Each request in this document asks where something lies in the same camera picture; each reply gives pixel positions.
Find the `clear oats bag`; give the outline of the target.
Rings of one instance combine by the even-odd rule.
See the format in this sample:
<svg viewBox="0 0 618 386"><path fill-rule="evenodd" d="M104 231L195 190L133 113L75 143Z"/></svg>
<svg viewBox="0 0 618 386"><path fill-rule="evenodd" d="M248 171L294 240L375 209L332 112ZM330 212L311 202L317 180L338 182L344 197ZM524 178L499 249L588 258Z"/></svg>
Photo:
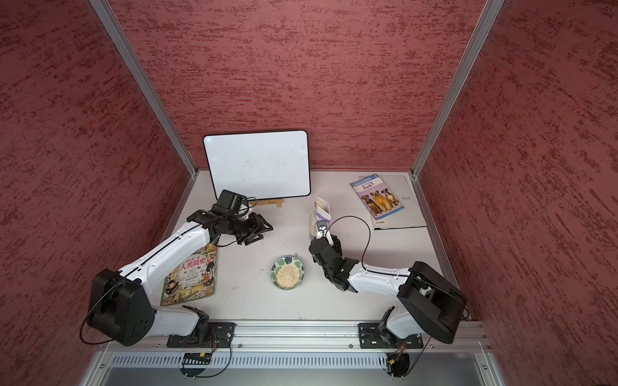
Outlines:
<svg viewBox="0 0 618 386"><path fill-rule="evenodd" d="M314 208L312 209L309 216L309 237L311 241L317 238L317 223L320 221L325 221L327 225L330 225L332 221L332 214L329 202L326 199L322 199L319 196L316 196L314 201Z"/></svg>

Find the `green leaf pattern bowl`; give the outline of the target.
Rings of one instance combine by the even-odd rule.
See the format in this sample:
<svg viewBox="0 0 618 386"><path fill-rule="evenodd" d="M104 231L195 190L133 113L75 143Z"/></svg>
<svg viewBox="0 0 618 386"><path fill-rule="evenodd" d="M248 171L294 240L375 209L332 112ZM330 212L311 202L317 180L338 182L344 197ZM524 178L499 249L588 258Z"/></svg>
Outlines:
<svg viewBox="0 0 618 386"><path fill-rule="evenodd" d="M297 288L303 282L304 276L304 264L297 256L281 257L270 269L271 282L281 290Z"/></svg>

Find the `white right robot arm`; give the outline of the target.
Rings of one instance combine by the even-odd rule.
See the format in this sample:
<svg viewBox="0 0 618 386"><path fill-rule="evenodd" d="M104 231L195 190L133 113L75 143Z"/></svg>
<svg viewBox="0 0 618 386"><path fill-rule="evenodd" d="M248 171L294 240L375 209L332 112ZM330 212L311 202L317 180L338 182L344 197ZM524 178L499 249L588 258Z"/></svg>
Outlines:
<svg viewBox="0 0 618 386"><path fill-rule="evenodd" d="M380 294L397 299L375 327L386 347L397 347L412 335L426 334L452 344L467 308L467 298L424 262L409 269L386 269L343 256L336 236L315 238L309 252L325 278L338 290Z"/></svg>

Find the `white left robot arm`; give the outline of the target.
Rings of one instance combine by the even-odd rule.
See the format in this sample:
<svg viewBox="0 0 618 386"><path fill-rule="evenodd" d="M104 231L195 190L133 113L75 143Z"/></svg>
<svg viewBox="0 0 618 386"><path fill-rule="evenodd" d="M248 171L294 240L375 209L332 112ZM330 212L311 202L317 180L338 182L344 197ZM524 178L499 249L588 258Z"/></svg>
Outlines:
<svg viewBox="0 0 618 386"><path fill-rule="evenodd" d="M151 304L151 294L194 252L220 236L234 236L237 244L249 245L272 228L256 213L194 212L176 233L146 255L119 270L102 270L93 279L83 323L125 347L153 336L178 339L189 347L204 346L212 338L206 313L196 307L159 310Z"/></svg>

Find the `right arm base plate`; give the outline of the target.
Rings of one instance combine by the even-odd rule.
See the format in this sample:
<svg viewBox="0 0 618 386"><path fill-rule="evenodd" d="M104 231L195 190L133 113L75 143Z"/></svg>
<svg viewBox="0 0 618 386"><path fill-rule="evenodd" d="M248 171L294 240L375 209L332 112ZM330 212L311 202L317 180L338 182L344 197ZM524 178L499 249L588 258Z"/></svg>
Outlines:
<svg viewBox="0 0 618 386"><path fill-rule="evenodd" d="M397 337L379 323L359 323L357 325L360 347L362 349L421 349L421 335L410 335L405 339Z"/></svg>

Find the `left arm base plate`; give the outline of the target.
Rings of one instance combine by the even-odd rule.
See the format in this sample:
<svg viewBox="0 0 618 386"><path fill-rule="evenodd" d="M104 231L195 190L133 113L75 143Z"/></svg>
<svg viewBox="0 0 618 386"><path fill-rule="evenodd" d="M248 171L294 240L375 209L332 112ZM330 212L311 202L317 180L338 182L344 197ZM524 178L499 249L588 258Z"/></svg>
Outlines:
<svg viewBox="0 0 618 386"><path fill-rule="evenodd" d="M167 348L230 348L236 326L236 323L202 323L188 336L170 335Z"/></svg>

